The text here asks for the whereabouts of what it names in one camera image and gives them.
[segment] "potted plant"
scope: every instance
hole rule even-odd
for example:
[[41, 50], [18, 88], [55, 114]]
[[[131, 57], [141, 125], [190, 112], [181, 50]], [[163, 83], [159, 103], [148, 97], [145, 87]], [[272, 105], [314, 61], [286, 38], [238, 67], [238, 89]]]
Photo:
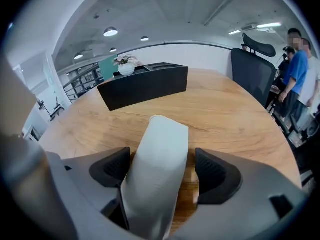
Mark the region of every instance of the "potted plant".
[[135, 56], [119, 56], [114, 59], [114, 65], [119, 65], [119, 72], [123, 76], [130, 76], [134, 73], [135, 67], [140, 64]]

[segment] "chair headrest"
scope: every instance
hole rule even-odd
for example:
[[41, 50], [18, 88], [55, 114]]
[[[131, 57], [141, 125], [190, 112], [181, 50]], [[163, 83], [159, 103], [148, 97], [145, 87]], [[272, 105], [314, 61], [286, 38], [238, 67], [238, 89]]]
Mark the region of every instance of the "chair headrest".
[[263, 54], [265, 56], [273, 58], [276, 56], [276, 50], [271, 44], [260, 43], [252, 40], [249, 36], [243, 33], [243, 42], [249, 48], [255, 50], [256, 52]]

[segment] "black box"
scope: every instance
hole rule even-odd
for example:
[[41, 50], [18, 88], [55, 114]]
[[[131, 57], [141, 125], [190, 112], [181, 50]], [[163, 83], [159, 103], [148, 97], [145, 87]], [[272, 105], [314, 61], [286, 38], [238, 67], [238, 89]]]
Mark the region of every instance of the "black box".
[[187, 90], [187, 66], [163, 62], [138, 66], [132, 75], [113, 75], [97, 87], [110, 111]]

